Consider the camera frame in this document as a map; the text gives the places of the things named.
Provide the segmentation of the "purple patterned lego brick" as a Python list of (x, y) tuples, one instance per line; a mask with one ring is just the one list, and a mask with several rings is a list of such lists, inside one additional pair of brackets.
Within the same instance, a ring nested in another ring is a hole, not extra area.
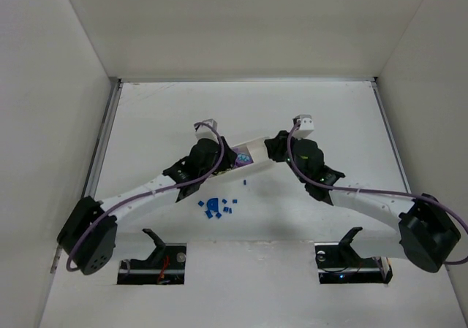
[(249, 154), (238, 153), (237, 158), (235, 160), (235, 168), (245, 167), (252, 163), (253, 160)]

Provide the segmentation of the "white three-compartment tray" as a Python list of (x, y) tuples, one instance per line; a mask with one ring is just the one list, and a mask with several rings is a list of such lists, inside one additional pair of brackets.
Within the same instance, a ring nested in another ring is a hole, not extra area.
[(269, 139), (269, 137), (259, 137), (231, 147), (230, 149), (237, 155), (238, 153), (249, 154), (252, 157), (253, 163), (240, 168), (235, 168), (234, 164), (233, 168), (213, 174), (210, 176), (210, 179), (215, 179), (220, 182), (245, 180), (250, 175), (257, 174), (273, 167), (274, 162), (269, 159), (267, 148), (265, 146), (266, 139)]

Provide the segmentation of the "blue arch lego piece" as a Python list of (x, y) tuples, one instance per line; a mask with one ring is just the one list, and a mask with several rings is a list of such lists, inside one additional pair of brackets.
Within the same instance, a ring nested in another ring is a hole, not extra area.
[(207, 209), (212, 213), (219, 212), (219, 199), (218, 198), (210, 198), (207, 202)]

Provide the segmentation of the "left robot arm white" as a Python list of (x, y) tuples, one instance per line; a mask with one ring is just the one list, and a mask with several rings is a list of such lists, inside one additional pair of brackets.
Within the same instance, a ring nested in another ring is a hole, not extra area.
[(187, 156), (131, 191), (101, 201), (80, 199), (57, 237), (68, 255), (66, 269), (94, 274), (110, 261), (119, 225), (189, 197), (206, 179), (234, 167), (236, 159), (225, 139), (220, 145), (203, 138)]

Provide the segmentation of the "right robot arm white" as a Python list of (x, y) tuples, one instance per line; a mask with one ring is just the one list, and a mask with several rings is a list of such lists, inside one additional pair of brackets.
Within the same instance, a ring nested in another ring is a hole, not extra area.
[(353, 210), (373, 218), (391, 231), (370, 235), (354, 226), (336, 243), (339, 257), (355, 266), (373, 256), (407, 259), (426, 272), (438, 272), (461, 239), (466, 224), (430, 194), (408, 194), (365, 188), (325, 164), (313, 140), (280, 131), (266, 139), (270, 160), (284, 162), (309, 196), (332, 207)]

